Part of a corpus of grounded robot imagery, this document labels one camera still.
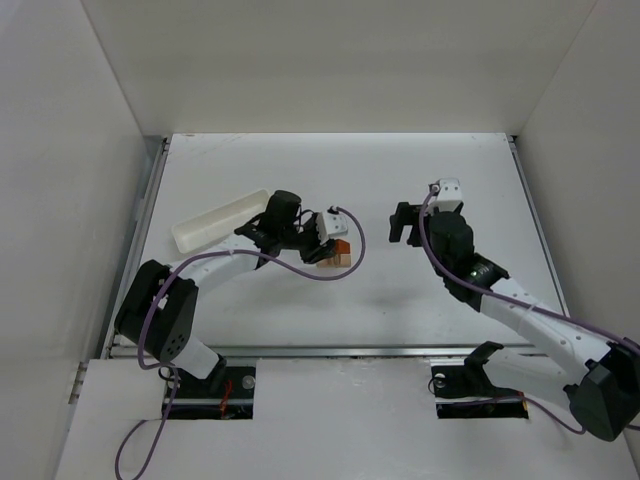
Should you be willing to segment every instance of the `black clamp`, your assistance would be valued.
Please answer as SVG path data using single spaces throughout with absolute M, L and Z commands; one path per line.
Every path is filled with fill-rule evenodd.
M 496 342 L 485 342 L 464 360 L 464 365 L 434 365 L 431 367 L 434 391 L 440 398 L 508 397 L 518 392 L 510 388 L 496 387 L 484 372 L 483 366 L 491 355 L 504 348 Z

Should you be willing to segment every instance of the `white table surface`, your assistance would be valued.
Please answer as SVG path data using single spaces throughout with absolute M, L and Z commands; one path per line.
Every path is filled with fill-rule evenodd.
M 143 479 L 637 480 L 623 437 L 530 420 L 438 420 L 422 359 L 260 360 L 253 420 L 170 421 Z M 163 382 L 136 360 L 93 360 L 57 480 L 111 480 L 116 450 L 156 419 Z M 566 412 L 551 407 L 567 422 Z M 122 458 L 141 466 L 158 422 Z
M 143 261 L 184 258 L 173 224 L 259 188 L 303 207 L 351 210 L 367 234 L 361 269 L 339 282 L 275 265 L 199 299 L 194 333 L 209 345 L 473 345 L 526 343 L 453 299 L 420 249 L 390 244 L 389 216 L 427 185 L 457 177 L 477 250 L 559 308 L 504 134 L 199 134 L 172 139 Z M 357 232 L 349 240 L 358 253 Z M 282 258 L 301 265 L 297 254 Z M 316 272 L 314 266 L 307 267 Z

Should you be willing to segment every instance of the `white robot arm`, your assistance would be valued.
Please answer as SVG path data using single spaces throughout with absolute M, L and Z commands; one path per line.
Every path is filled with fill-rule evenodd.
M 569 410 L 596 437 L 614 440 L 640 412 L 640 360 L 635 349 L 535 311 L 534 307 L 549 308 L 510 278 L 506 270 L 475 252 L 473 231 L 460 214 L 463 197 L 458 180 L 442 179 L 434 190 L 437 195 L 426 208 L 422 226 L 421 205 L 398 204 L 390 219 L 389 240 L 398 242 L 403 228 L 410 225 L 407 243 L 423 246 L 422 227 L 436 261 L 430 260 L 447 290 L 548 356 L 525 357 L 503 345 L 486 342 L 465 359 L 464 366 L 437 369 L 443 375 L 444 368 L 447 375 L 444 382 L 439 382 L 436 394 L 450 399 L 494 397 L 504 388 L 522 391 Z M 442 268 L 463 282 L 452 281 L 443 275 Z
M 348 233 L 344 214 L 329 209 L 311 212 L 301 221 L 301 200 L 277 191 L 264 213 L 235 230 L 225 241 L 202 252 L 202 259 L 187 265 L 171 283 L 161 300 L 146 335 L 144 350 L 163 364 L 174 366 L 196 379 L 216 384 L 225 360 L 192 335 L 198 294 L 207 294 L 243 273 L 254 271 L 277 257 L 281 250 L 297 250 L 304 263 L 317 263 L 336 254 L 337 240 Z M 220 256 L 210 254 L 220 252 Z M 246 254 L 260 252 L 265 258 Z M 116 331 L 139 343 L 145 316 L 156 293 L 182 262 L 162 265 L 144 263 L 118 311 Z

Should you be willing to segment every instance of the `black mounting bracket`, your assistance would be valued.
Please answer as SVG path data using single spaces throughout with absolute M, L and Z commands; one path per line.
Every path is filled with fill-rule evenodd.
M 199 380 L 179 369 L 180 386 L 169 412 L 178 420 L 247 420 L 253 418 L 256 367 L 232 365 Z M 172 385 L 167 382 L 162 412 L 167 408 Z

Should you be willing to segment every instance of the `purple cable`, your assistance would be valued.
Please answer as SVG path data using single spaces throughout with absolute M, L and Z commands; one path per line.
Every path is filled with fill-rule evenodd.
M 535 405 L 536 407 L 538 407 L 540 410 L 542 410 L 544 413 L 546 413 L 549 417 L 551 417 L 551 419 L 553 419 L 556 422 L 558 422 L 560 425 L 562 425 L 564 428 L 569 430 L 571 433 L 575 433 L 576 435 L 584 435 L 586 433 L 586 431 L 587 431 L 584 427 L 582 427 L 582 429 L 580 429 L 580 430 L 578 430 L 577 428 L 572 427 L 568 423 L 565 423 L 564 421 L 562 421 L 560 419 L 560 417 L 558 417 L 555 413 L 553 413 L 551 410 L 549 410 L 547 407 L 542 405 L 537 400 L 533 400 L 532 398 L 524 397 L 524 396 L 521 396 L 521 395 L 512 395 L 512 396 L 509 396 L 509 397 L 490 398 L 488 400 L 474 400 L 472 402 L 459 402 L 459 403 L 456 402 L 456 403 L 451 404 L 451 405 L 455 405 L 456 407 L 475 407 L 476 405 L 489 405 L 489 404 L 500 403 L 502 400 L 525 400 L 526 402 L 529 402 L 531 405 Z
M 422 207 L 420 207 L 420 214 L 418 216 L 418 218 L 419 218 L 418 229 L 420 230 L 420 239 L 422 240 L 422 248 L 424 249 L 425 253 L 427 254 L 427 257 L 429 257 L 429 261 L 438 270 L 440 270 L 440 272 L 443 275 L 445 275 L 447 278 L 449 278 L 451 281 L 457 283 L 458 285 L 460 285 L 462 287 L 465 287 L 465 288 L 467 288 L 467 289 L 469 289 L 469 290 L 471 290 L 473 292 L 479 293 L 481 295 L 487 295 L 489 297 L 497 298 L 499 300 L 502 300 L 502 301 L 507 302 L 507 303 L 511 303 L 511 304 L 516 305 L 518 307 L 531 309 L 534 312 L 541 313 L 543 315 L 546 315 L 548 317 L 554 318 L 556 320 L 560 320 L 562 322 L 570 323 L 572 325 L 576 325 L 578 327 L 584 328 L 585 330 L 587 330 L 589 332 L 595 333 L 597 335 L 601 335 L 601 336 L 603 336 L 605 338 L 608 338 L 609 340 L 612 340 L 612 341 L 614 341 L 616 343 L 624 345 L 629 350 L 631 350 L 633 353 L 635 353 L 636 355 L 640 356 L 640 348 L 638 348 L 633 342 L 625 340 L 624 338 L 621 338 L 621 337 L 619 337 L 619 336 L 617 336 L 617 335 L 615 335 L 615 334 L 613 334 L 613 333 L 611 333 L 611 332 L 609 332 L 607 330 L 604 330 L 602 328 L 596 327 L 594 325 L 589 325 L 588 323 L 583 322 L 582 320 L 571 318 L 571 317 L 568 317 L 568 316 L 563 315 L 561 313 L 557 313 L 557 312 L 554 312 L 552 310 L 547 310 L 546 308 L 538 307 L 536 305 L 532 305 L 530 303 L 523 302 L 521 300 L 517 300 L 517 299 L 512 298 L 512 297 L 507 297 L 506 295 L 501 295 L 499 293 L 492 292 L 491 290 L 487 290 L 487 289 L 478 287 L 476 285 L 473 285 L 472 283 L 466 282 L 463 279 L 456 277 L 453 273 L 451 273 L 449 270 L 447 270 L 447 267 L 445 267 L 442 264 L 442 262 L 440 262 L 440 260 L 438 260 L 436 255 L 433 253 L 433 250 L 431 250 L 431 245 L 429 244 L 429 239 L 427 238 L 427 232 L 426 232 L 425 226 L 424 226 L 424 220 L 425 220 L 425 217 L 427 216 L 427 207 L 429 206 L 429 202 L 431 201 L 431 199 L 433 197 L 438 196 L 438 191 L 439 191 L 439 186 L 437 186 L 437 185 L 432 185 L 429 188 L 429 194 L 427 195 L 427 198 L 424 199 Z M 479 400 L 479 401 L 482 401 L 482 402 L 485 402 L 485 403 L 490 403 L 490 402 L 493 402 L 494 400 Z M 542 409 L 545 413 L 547 413 L 547 415 L 549 415 L 554 420 L 556 420 L 559 423 L 561 423 L 567 429 L 573 431 L 574 433 L 577 433 L 571 427 L 569 427 L 564 422 L 562 422 L 560 419 L 558 419 L 558 417 L 556 417 L 550 411 L 548 411 L 545 407 L 543 407 L 542 405 L 538 404 L 535 400 L 527 399 L 527 401 L 531 402 L 533 405 L 536 405 L 537 407 Z M 627 429 L 640 431 L 640 426 L 628 425 Z
M 167 277 L 167 279 L 162 284 L 162 287 L 160 287 L 160 290 L 158 290 L 158 293 L 156 294 L 155 298 L 153 299 L 153 302 L 151 302 L 151 306 L 149 307 L 149 311 L 147 312 L 147 315 L 146 315 L 146 317 L 144 319 L 144 322 L 142 324 L 142 329 L 140 331 L 140 338 L 138 340 L 138 365 L 140 366 L 140 368 L 142 370 L 152 370 L 154 368 L 162 368 L 162 367 L 167 367 L 167 368 L 171 369 L 171 371 L 173 373 L 173 379 L 174 379 L 173 388 L 171 389 L 171 394 L 169 395 L 169 401 L 167 402 L 167 406 L 166 406 L 166 408 L 164 410 L 162 418 L 160 419 L 160 425 L 158 426 L 158 431 L 156 432 L 156 435 L 153 438 L 153 442 L 151 443 L 151 448 L 149 449 L 149 453 L 147 454 L 147 458 L 145 459 L 144 464 L 140 468 L 140 471 L 138 472 L 138 474 L 135 477 L 133 477 L 132 480 L 138 480 L 140 477 L 142 477 L 142 475 L 144 474 L 145 470 L 149 466 L 149 463 L 151 462 L 151 458 L 153 457 L 153 453 L 154 453 L 154 451 L 156 449 L 156 446 L 158 445 L 158 441 L 160 440 L 160 435 L 162 434 L 162 430 L 164 429 L 165 423 L 166 423 L 167 419 L 169 418 L 169 413 L 171 411 L 171 405 L 173 404 L 173 401 L 174 401 L 174 399 L 176 397 L 176 393 L 178 392 L 178 383 L 179 383 L 179 380 L 180 380 L 180 376 L 178 375 L 178 369 L 175 366 L 173 366 L 173 364 L 171 364 L 171 363 L 161 363 L 161 362 L 148 364 L 148 363 L 144 362 L 144 344 L 145 344 L 146 339 L 147 339 L 147 334 L 149 333 L 149 327 L 151 326 L 151 321 L 153 320 L 153 315 L 155 314 L 156 310 L 158 309 L 158 305 L 160 304 L 160 301 L 167 294 L 167 291 L 169 290 L 169 287 L 171 286 L 173 281 L 178 277 L 178 275 L 180 275 L 180 272 L 182 272 L 182 270 L 184 270 L 188 265 L 190 265 L 191 263 L 193 263 L 195 261 L 203 260 L 205 258 L 224 257 L 224 256 L 236 255 L 236 254 L 253 255 L 255 257 L 260 257 L 260 258 L 263 258 L 263 259 L 268 260 L 270 262 L 273 262 L 273 263 L 275 263 L 277 265 L 280 265 L 281 267 L 284 267 L 287 270 L 291 270 L 292 272 L 297 273 L 298 275 L 301 275 L 301 276 L 303 276 L 305 278 L 308 278 L 308 279 L 311 279 L 311 280 L 317 280 L 317 281 L 320 281 L 320 282 L 329 282 L 329 281 L 340 280 L 342 278 L 345 278 L 346 276 L 351 275 L 354 271 L 356 271 L 358 269 L 358 267 L 360 267 L 360 264 L 362 264 L 362 261 L 364 260 L 364 254 L 365 254 L 365 251 L 366 251 L 366 248 L 367 248 L 367 243 L 366 243 L 366 240 L 365 240 L 364 230 L 362 228 L 362 225 L 358 221 L 358 219 L 351 212 L 345 210 L 344 208 L 337 207 L 336 209 L 337 209 L 338 212 L 344 213 L 346 216 L 348 216 L 351 219 L 351 221 L 354 223 L 354 225 L 358 229 L 358 233 L 360 234 L 360 243 L 361 243 L 361 245 L 360 245 L 360 256 L 358 257 L 358 260 L 356 261 L 356 263 L 354 263 L 353 266 L 349 270 L 347 270 L 346 272 L 340 273 L 338 275 L 332 275 L 332 276 L 314 275 L 312 273 L 307 273 L 304 270 L 300 270 L 299 268 L 296 268 L 293 265 L 289 265 L 288 263 L 283 262 L 282 260 L 280 260 L 278 258 L 272 257 L 270 255 L 266 255 L 266 254 L 264 254 L 262 252 L 256 252 L 256 251 L 253 251 L 253 250 L 241 249 L 241 250 L 224 251 L 224 252 L 201 253 L 199 255 L 194 255 L 193 257 L 190 257 L 190 258 L 186 259 L 184 262 L 182 262 Z M 115 474 L 116 474 L 116 478 L 118 480 L 124 480 L 124 478 L 120 474 L 120 456 L 122 455 L 122 451 L 124 450 L 125 445 L 129 441 L 131 436 L 135 433 L 135 431 L 138 430 L 138 428 L 140 428 L 146 422 L 147 422 L 147 420 L 141 420 L 140 422 L 138 422 L 129 431 L 129 433 L 127 433 L 127 436 L 124 437 L 124 440 L 122 441 L 122 443 L 120 444 L 120 447 L 118 448 L 118 452 L 116 453 L 116 459 L 115 459 Z

